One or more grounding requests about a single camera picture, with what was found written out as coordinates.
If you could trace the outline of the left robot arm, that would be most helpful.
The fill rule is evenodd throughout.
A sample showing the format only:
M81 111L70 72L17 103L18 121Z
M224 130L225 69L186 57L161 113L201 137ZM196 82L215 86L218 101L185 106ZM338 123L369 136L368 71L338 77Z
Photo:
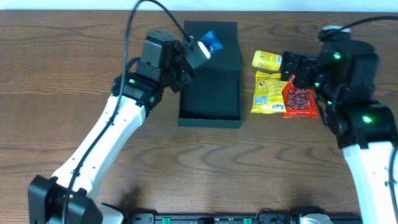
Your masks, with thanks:
M147 33L140 57L125 59L106 106L72 156L51 176L37 175L27 194L30 223L126 223L112 205L96 205L101 185L121 149L161 101L180 91L210 58L203 42L183 42L159 30Z

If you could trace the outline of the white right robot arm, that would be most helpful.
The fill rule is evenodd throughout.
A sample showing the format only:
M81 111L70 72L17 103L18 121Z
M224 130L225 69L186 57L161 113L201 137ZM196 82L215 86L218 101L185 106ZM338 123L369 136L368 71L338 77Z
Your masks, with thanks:
M282 73L324 103L320 116L343 151L363 223L397 223L397 127L373 98L378 62L367 42L332 40L317 56L284 52Z

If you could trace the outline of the dark green box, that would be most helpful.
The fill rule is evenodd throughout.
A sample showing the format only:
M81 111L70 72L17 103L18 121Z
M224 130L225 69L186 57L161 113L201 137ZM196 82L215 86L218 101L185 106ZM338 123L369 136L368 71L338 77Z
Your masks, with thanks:
M195 39L212 30L223 45L194 71L193 81L180 92L178 125L240 128L243 123L242 58L237 22L185 21Z

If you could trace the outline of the blue snack bar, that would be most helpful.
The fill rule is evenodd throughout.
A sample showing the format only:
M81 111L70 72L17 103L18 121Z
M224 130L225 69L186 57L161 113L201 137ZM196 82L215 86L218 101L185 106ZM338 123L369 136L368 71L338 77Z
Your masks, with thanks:
M210 59L215 52L224 49L213 30L203 35L197 44L207 59Z

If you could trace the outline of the yellow candy bag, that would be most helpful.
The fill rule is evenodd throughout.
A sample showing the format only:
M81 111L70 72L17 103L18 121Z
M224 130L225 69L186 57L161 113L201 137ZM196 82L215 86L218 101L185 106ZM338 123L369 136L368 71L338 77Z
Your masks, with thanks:
M281 80L280 73L256 72L256 84L251 113L285 113L282 90L287 82Z

